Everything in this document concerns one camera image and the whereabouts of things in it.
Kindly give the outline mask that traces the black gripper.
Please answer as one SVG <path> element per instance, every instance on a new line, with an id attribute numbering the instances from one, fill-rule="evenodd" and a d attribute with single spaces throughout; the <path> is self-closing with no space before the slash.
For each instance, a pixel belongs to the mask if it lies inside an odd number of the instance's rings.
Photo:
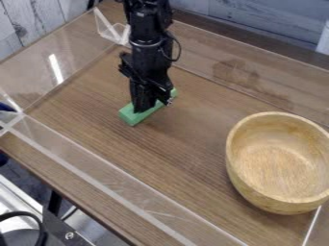
<path id="1" fill-rule="evenodd" d="M 161 102 L 173 102 L 175 84 L 169 76 L 175 58 L 175 41 L 160 39 L 154 42 L 130 40 L 132 52 L 122 52 L 120 71 L 130 80 L 134 112 L 142 113 Z"/>

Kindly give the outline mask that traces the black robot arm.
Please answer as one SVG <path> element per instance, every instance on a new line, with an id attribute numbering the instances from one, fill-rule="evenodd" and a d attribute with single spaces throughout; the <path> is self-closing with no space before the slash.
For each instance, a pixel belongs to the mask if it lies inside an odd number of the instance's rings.
<path id="1" fill-rule="evenodd" d="M 120 71 L 130 80 L 134 112 L 142 113 L 172 100 L 175 84 L 169 69 L 175 62 L 175 38 L 168 31 L 173 24 L 169 0 L 124 0 L 130 25 L 132 52 L 122 52 Z"/>

